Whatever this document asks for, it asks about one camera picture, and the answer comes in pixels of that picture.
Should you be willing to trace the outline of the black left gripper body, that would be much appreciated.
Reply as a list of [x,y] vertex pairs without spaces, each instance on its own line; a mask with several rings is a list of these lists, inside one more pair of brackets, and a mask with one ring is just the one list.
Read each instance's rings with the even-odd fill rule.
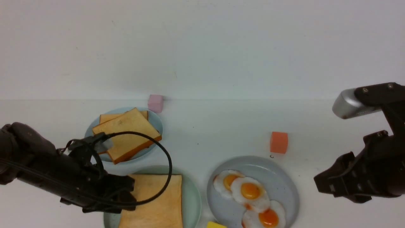
[[88,178],[73,192],[62,194],[60,202],[80,207],[83,213],[134,211],[137,206],[131,194],[134,184],[135,180],[129,176],[108,174],[100,180]]

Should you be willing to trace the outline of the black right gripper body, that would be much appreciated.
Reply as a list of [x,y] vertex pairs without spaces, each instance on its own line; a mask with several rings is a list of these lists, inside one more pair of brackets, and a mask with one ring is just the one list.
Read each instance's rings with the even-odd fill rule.
[[365,136],[363,142],[358,155],[343,154],[314,177],[318,192],[359,204],[373,197],[404,195],[404,136],[380,131]]

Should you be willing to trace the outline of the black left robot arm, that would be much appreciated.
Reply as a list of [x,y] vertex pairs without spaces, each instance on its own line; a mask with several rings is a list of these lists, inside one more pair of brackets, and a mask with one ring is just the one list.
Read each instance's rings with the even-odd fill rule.
[[59,196],[63,204],[81,207],[84,213],[134,211],[135,181],[108,174],[100,158],[91,163],[97,139],[71,140],[70,154],[65,154],[28,125],[6,124],[1,128],[1,185],[20,180]]

